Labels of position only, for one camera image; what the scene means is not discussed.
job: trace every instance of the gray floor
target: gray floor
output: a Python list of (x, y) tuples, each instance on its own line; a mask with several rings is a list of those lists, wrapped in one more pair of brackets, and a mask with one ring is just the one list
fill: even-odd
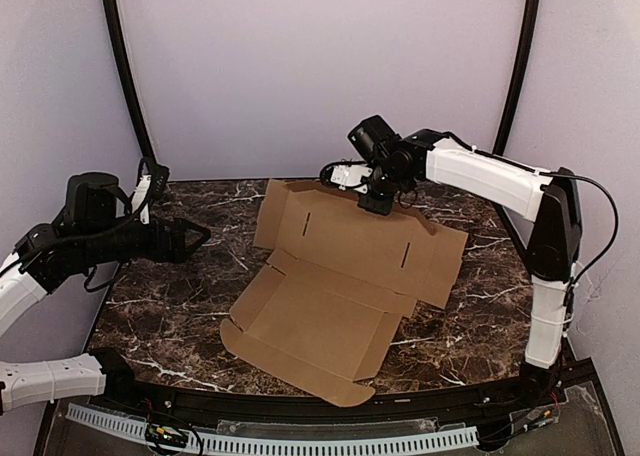
[[(494, 454), (507, 456), (615, 456), (606, 420), (591, 383), (567, 388), (566, 395), (568, 401), (561, 405), (560, 418), (556, 424), (518, 436), (500, 450), (495, 451)], [(60, 405), (59, 413), (55, 417), (45, 451), (46, 456), (149, 456), (152, 454), (149, 448), (140, 444), (123, 441), (67, 421), (64, 418), (65, 406)], [(260, 427), (255, 426), (252, 429), (251, 436), (259, 437)], [(380, 426), (378, 437), (384, 437), (385, 433), (390, 430), (397, 432), (397, 423), (391, 426)], [(366, 437), (375, 436), (368, 431)], [(478, 456), (487, 453), (476, 448), (468, 448), (439, 454)]]

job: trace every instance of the open cardboard box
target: open cardboard box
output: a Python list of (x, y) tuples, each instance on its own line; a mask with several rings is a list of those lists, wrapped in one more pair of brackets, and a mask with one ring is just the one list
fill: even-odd
[(356, 406), (417, 300), (444, 308), (467, 234), (415, 209), (367, 213), (318, 183), (272, 180), (254, 245), (271, 257), (220, 326), (237, 357), (337, 406)]

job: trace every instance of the black pole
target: black pole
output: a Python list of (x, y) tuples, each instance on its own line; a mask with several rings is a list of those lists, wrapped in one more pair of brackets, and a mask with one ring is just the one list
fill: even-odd
[(516, 59), (513, 63), (513, 73), (511, 74), (511, 83), (509, 84), (509, 92), (504, 103), (502, 119), (500, 127), (496, 135), (495, 144), (493, 145), (493, 153), (502, 156), (507, 147), (509, 133), (513, 118), (516, 115), (518, 100), (520, 99), (520, 91), (524, 82), (524, 75), (527, 70), (527, 62), (529, 61), (529, 53), (531, 51), (531, 42), (533, 41), (533, 32), (536, 26), (536, 16), (538, 14), (538, 3), (540, 0), (526, 0), (524, 6), (524, 14), (522, 16), (522, 27), (520, 28), (520, 39), (518, 41), (518, 51)]
[(136, 138), (138, 139), (140, 151), (143, 156), (153, 159), (153, 162), (157, 162), (153, 147), (151, 146), (151, 139), (147, 132), (147, 126), (144, 123), (140, 101), (138, 100), (138, 94), (131, 74), (131, 66), (129, 65), (129, 58), (127, 57), (124, 35), (120, 24), (120, 15), (118, 13), (118, 2), (117, 0), (102, 0), (102, 4), (104, 5), (104, 15), (109, 28), (113, 56), (116, 60), (116, 66), (118, 67), (118, 74), (120, 75), (122, 92), (127, 102), (127, 108), (129, 108), (129, 116), (131, 117), (131, 123), (133, 124)]

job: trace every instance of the marble table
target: marble table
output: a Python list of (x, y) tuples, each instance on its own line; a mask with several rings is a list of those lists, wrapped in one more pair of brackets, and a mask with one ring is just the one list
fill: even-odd
[[(252, 246), (265, 180), (170, 183), (154, 214), (185, 217), (213, 237), (184, 265), (136, 261), (106, 301), (91, 347), (118, 350), (145, 382), (244, 394), (300, 390), (228, 353), (218, 327), (269, 251)], [(378, 393), (440, 389), (515, 376), (528, 333), (532, 289), (491, 204), (425, 183), (428, 218), (467, 231), (458, 281), (444, 310), (418, 303), (404, 319)]]

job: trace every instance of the unfolded cardboard box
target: unfolded cardboard box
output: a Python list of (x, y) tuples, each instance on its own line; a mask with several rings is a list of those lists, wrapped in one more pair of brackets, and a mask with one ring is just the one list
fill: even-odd
[(350, 194), (272, 180), (255, 246), (267, 264), (220, 326), (232, 354), (337, 406), (356, 406), (417, 300), (444, 308), (467, 235), (417, 210), (379, 216)]

